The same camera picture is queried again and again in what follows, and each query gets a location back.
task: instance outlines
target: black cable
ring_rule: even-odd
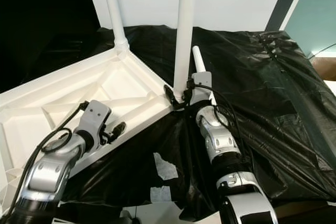
[[[331,47],[333,47],[333,46],[336,46],[336,43],[331,44],[331,45],[327,46],[326,48],[323,48],[322,50],[318,51],[316,54],[314,54],[312,57],[310,57],[309,60],[310,60],[311,58],[315,57],[316,55],[318,55],[319,53],[321,53],[321,52],[323,52],[323,51],[326,51],[327,49],[329,49],[329,48],[331,48]]]
[[[43,146],[55,135],[57,134],[59,131],[62,131],[64,129],[64,126],[72,119],[74,118],[74,116],[81,110],[81,109],[85,109],[87,107],[89,103],[87,101],[81,103],[78,108],[76,108],[76,110],[67,118],[64,120],[64,122],[62,124],[60,124],[54,131],[50,132],[39,144],[38,146],[35,148],[35,150],[33,151],[33,153],[31,154],[31,156],[29,157],[25,168],[22,172],[20,181],[18,183],[17,189],[15,191],[15,195],[13,198],[13,201],[11,203],[11,206],[7,212],[7,214],[5,216],[2,217],[1,221],[2,223],[6,223],[6,221],[8,220],[8,218],[12,215],[13,210],[15,208],[15,204],[17,202],[17,198],[19,196],[19,193],[21,191],[22,188],[22,184],[27,176],[27,173],[31,170],[32,166],[34,165],[34,162],[37,158],[38,153],[42,150]]]
[[[213,105],[213,107],[214,107],[214,111],[215,111],[215,117],[216,117],[216,119],[220,122],[220,124],[221,124],[222,126],[224,126],[225,128],[228,129],[228,125],[226,125],[226,124],[222,121],[222,119],[219,117],[219,115],[218,115],[218,113],[219,113],[218,105]]]
[[[224,114],[227,117],[227,119],[234,122],[233,114],[227,108],[225,108],[224,106],[222,106],[220,104],[214,105],[214,108],[216,109],[215,110],[216,114],[218,114],[218,112],[221,113],[221,114]]]
[[[57,151],[57,150],[63,148],[64,146],[66,146],[66,144],[69,143],[69,141],[70,141],[70,139],[71,139],[71,137],[72,137],[71,129],[69,129],[69,128],[62,128],[62,129],[59,130],[59,132],[60,132],[60,131],[67,131],[67,132],[68,132],[68,134],[66,134],[66,135],[67,135],[67,138],[63,141],[63,143],[61,143],[61,144],[58,145],[57,147],[54,147],[53,149],[50,149],[50,150],[48,149],[47,146],[45,146],[45,147],[43,147],[43,148],[41,149],[41,152],[43,152],[43,153],[45,153],[45,154],[49,154],[49,153],[55,152],[55,151]]]
[[[202,85],[202,84],[195,84],[195,87],[199,87],[199,88],[203,88],[203,89],[208,89],[208,90],[211,90],[212,92],[216,93],[218,96],[220,96],[226,103],[227,105],[230,107],[231,111],[232,111],[232,114],[233,114],[233,119],[234,119],[234,122],[235,122],[235,125],[237,127],[237,133],[238,133],[238,136],[240,139],[242,139],[242,134],[240,132],[240,128],[239,128],[239,124],[238,124],[238,119],[237,119],[237,115],[236,115],[236,112],[234,110],[234,108],[232,107],[232,104],[226,99],[225,96],[223,96],[219,91],[209,87],[209,86],[205,86],[205,85]]]

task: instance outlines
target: black garbage bag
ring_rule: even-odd
[[[131,51],[173,84],[176,30],[126,28]],[[80,58],[113,46],[101,31]],[[194,28],[213,88],[233,105],[247,155],[272,204],[336,200],[336,98],[283,31],[225,32]],[[189,73],[195,72],[191,64]],[[224,103],[219,97],[218,103]],[[184,208],[180,218],[202,219],[217,209],[215,182],[194,119],[172,112],[74,176],[67,202],[135,206],[151,202],[151,188],[170,188]],[[153,153],[176,166],[178,178],[162,180]]]

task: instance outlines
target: white cylindrical tip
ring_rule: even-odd
[[[195,0],[179,0],[179,20],[177,23],[175,71],[174,71],[174,94],[181,100],[183,91],[186,89],[190,63],[191,40],[193,33]]]
[[[205,72],[205,66],[203,62],[203,58],[201,55],[201,51],[199,50],[198,46],[193,47],[193,55],[194,55],[194,60],[195,60],[195,65],[196,65],[196,72]]]
[[[125,51],[129,48],[129,45],[122,25],[118,0],[107,0],[107,6],[112,22],[115,48],[117,51]]]

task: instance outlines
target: black connector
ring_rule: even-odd
[[[105,127],[103,127],[100,131],[100,144],[111,144],[114,140],[116,140],[126,129],[126,123],[121,122],[116,127],[113,128],[111,133],[105,132]]]
[[[179,103],[174,96],[173,90],[171,90],[171,88],[168,85],[164,85],[163,89],[164,89],[164,93],[166,94],[166,97],[170,101],[174,110],[180,110],[180,109],[186,107],[189,104],[189,102],[191,100],[191,97],[193,95],[193,92],[192,92],[191,89],[187,89],[187,90],[183,91],[182,99],[184,100],[184,102]]]
[[[194,79],[189,79],[187,81],[187,89],[194,89],[196,88]]]
[[[81,104],[79,104],[79,109],[81,110],[86,110],[86,108],[89,106],[89,102],[88,101],[85,101],[85,102],[82,102]]]

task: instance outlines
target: teal wall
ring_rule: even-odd
[[[336,0],[299,0],[285,31],[306,56],[336,43]]]

